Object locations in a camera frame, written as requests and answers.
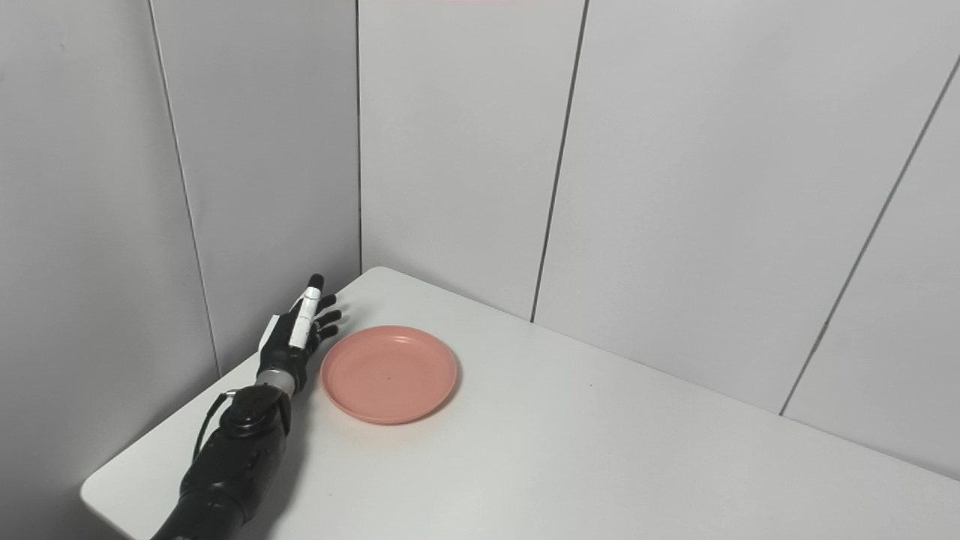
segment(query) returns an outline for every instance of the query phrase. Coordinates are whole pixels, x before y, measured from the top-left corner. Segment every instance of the wire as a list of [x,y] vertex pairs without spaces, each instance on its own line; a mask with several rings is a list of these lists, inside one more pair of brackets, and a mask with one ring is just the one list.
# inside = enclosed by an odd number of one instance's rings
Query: wire
[[210,406],[210,410],[206,412],[206,418],[204,418],[204,424],[200,426],[200,433],[197,433],[197,444],[193,446],[193,459],[192,461],[197,460],[197,456],[200,455],[200,447],[204,442],[204,434],[206,433],[206,427],[210,424],[210,419],[213,418],[213,415],[217,413],[217,410],[220,409],[220,406],[224,404],[227,400],[228,394],[223,393],[217,396],[217,399],[213,400],[213,405]]

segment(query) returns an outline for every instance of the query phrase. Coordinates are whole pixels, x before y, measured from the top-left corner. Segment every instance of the pink plate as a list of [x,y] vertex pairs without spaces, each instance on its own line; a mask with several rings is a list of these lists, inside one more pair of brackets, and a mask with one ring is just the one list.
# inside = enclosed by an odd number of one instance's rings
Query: pink plate
[[443,341],[425,331],[373,327],[330,349],[320,381],[346,414],[373,424],[403,424],[444,402],[457,381],[457,362]]

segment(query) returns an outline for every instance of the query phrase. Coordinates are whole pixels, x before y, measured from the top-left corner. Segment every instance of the white table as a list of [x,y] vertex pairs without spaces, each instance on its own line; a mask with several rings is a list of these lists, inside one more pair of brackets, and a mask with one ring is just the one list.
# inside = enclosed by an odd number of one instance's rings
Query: white table
[[[400,324],[438,336],[460,362],[458,389],[421,421],[373,426],[310,391],[313,360],[244,538],[960,538],[960,482],[393,270],[370,270],[340,298],[345,333]],[[256,365],[252,356],[91,476],[89,508],[150,538],[177,501],[206,409],[252,382]]]

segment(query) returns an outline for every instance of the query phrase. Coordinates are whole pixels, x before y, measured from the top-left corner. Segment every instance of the gray wall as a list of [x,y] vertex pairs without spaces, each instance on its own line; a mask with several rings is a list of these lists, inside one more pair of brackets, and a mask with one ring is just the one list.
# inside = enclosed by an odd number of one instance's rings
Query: gray wall
[[353,0],[154,2],[217,358],[359,274]]
[[360,0],[364,265],[960,478],[960,3],[585,7]]
[[[292,14],[322,13],[303,2],[272,3],[273,19],[219,6],[217,49],[184,26],[202,13],[164,3],[191,212],[146,0],[0,0],[4,536],[115,537],[82,507],[81,482],[217,377],[190,214],[224,367],[311,271],[332,286],[356,275],[353,6],[323,4],[339,18],[312,33]],[[319,38],[324,21],[337,33]],[[209,65],[184,68],[180,38]],[[255,48],[272,57],[246,62]],[[307,56],[325,60],[266,83]],[[219,100],[203,81],[223,83]],[[290,85],[296,111],[276,103]]]

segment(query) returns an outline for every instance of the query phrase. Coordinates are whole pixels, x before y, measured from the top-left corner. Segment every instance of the prosthetic hand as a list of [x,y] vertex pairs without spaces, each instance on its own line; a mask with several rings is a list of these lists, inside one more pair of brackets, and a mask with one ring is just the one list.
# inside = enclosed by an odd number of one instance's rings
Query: prosthetic hand
[[[180,484],[180,501],[154,540],[228,540],[256,514],[286,449],[290,398],[306,385],[306,362],[337,333],[336,303],[321,296],[324,278],[314,274],[293,308],[271,321],[261,341],[256,381],[221,394],[207,413],[194,459]],[[210,418],[233,401],[220,426],[201,447]]]

